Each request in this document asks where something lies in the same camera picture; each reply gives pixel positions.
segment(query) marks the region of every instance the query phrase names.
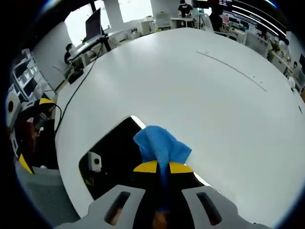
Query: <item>person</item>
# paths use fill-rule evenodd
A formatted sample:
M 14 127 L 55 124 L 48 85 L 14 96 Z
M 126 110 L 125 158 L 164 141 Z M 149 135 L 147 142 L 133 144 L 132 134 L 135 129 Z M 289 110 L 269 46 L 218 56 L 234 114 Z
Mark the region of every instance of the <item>person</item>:
M 212 13 L 210 15 L 210 21 L 213 26 L 213 30 L 220 32 L 220 29 L 223 26 L 223 19 L 220 17 L 222 11 L 217 8 L 212 8 Z
M 296 62 L 296 61 L 294 62 L 294 66 L 292 67 L 292 69 L 293 69 L 293 70 L 296 70 L 296 69 L 297 69 L 297 62 Z
M 65 60 L 65 63 L 66 64 L 69 64 L 69 61 L 68 61 L 68 58 L 71 56 L 71 54 L 69 53 L 70 49 L 73 47 L 73 45 L 70 43 L 70 44 L 67 44 L 66 46 L 66 53 L 65 53 L 65 57 L 64 57 L 64 60 Z
M 261 35 L 259 35 L 259 37 L 263 38 L 265 41 L 268 41 L 269 39 L 267 37 L 267 28 L 262 26 L 261 31 L 262 31 L 262 33 L 261 33 Z
M 179 16 L 185 18 L 185 17 L 190 17 L 192 15 L 193 8 L 190 4 L 187 4 L 185 0 L 181 0 L 178 11 L 179 11 Z
M 284 56 L 290 59 L 289 40 L 287 38 L 283 38 L 283 40 L 279 42 L 278 46 L 284 53 Z

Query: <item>black opening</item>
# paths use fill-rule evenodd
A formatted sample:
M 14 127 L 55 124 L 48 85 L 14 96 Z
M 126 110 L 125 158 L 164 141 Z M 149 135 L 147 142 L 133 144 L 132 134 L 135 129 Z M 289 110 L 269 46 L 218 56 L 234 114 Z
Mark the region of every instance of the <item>black opening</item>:
M 100 160 L 99 160 L 99 159 L 97 159 L 97 158 L 94 160 L 94 163 L 95 163 L 96 165 L 98 165 L 98 164 L 99 164 L 99 162 L 100 162 Z
M 142 163 L 142 156 L 133 137 L 141 130 L 131 117 L 125 118 L 106 136 L 101 136 L 89 151 L 101 156 L 100 172 L 88 168 L 88 154 L 80 160 L 79 169 L 93 199 L 98 199 L 117 184 L 129 182 L 133 169 Z M 94 186 L 86 180 L 94 180 Z
M 119 196 L 116 198 L 114 203 L 111 205 L 107 215 L 105 217 L 106 223 L 110 225 L 116 225 L 119 221 L 121 210 L 124 207 L 128 197 L 130 196 L 129 192 L 121 192 Z
M 221 217 L 210 198 L 205 193 L 197 193 L 212 226 L 221 222 Z
M 14 108 L 14 103 L 13 101 L 9 101 L 9 112 L 12 112 Z

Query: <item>white electronic device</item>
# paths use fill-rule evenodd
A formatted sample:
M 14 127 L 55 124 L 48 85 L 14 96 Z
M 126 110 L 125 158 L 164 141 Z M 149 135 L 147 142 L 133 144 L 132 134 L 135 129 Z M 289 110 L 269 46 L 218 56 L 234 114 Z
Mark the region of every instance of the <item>white electronic device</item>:
M 88 152 L 88 167 L 90 171 L 99 173 L 102 167 L 101 156 L 94 152 Z
M 295 89 L 295 80 L 293 77 L 288 78 L 288 82 L 290 84 L 291 89 Z

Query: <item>white table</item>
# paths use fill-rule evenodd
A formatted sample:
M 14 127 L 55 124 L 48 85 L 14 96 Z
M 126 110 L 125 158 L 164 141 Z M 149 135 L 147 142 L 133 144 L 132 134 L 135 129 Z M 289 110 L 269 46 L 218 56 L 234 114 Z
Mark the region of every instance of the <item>white table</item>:
M 172 29 L 177 28 L 177 21 L 184 21 L 187 27 L 187 22 L 194 21 L 194 18 L 171 18 Z
M 60 91 L 62 109 L 84 75 Z M 192 148 L 186 163 L 250 222 L 273 227 L 303 187 L 300 95 L 255 51 L 182 28 L 138 38 L 103 55 L 70 102 L 57 134 L 57 159 L 81 217 L 93 198 L 79 161 L 129 115 L 166 128 Z

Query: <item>window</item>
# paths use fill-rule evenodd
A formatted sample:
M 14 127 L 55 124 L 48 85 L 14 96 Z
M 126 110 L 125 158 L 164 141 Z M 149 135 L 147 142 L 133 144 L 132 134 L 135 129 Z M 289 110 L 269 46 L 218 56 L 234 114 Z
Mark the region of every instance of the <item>window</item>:
M 105 9 L 104 2 L 101 0 L 95 1 L 95 8 L 101 9 L 101 25 L 104 30 L 110 28 L 108 15 Z M 79 9 L 71 12 L 65 20 L 68 29 L 68 34 L 74 46 L 82 43 L 86 37 L 86 21 L 93 14 L 90 4 L 87 4 Z
M 210 16 L 212 14 L 212 8 L 209 7 L 208 9 L 203 9 L 204 13 Z
M 92 15 L 90 4 L 71 12 L 65 20 L 72 43 L 78 46 L 86 37 L 86 20 Z
M 123 22 L 138 20 L 153 15 L 150 0 L 119 0 Z
M 101 9 L 101 25 L 103 27 L 103 30 L 111 28 L 104 1 L 102 0 L 95 1 L 94 5 L 96 10 L 98 10 L 99 8 Z

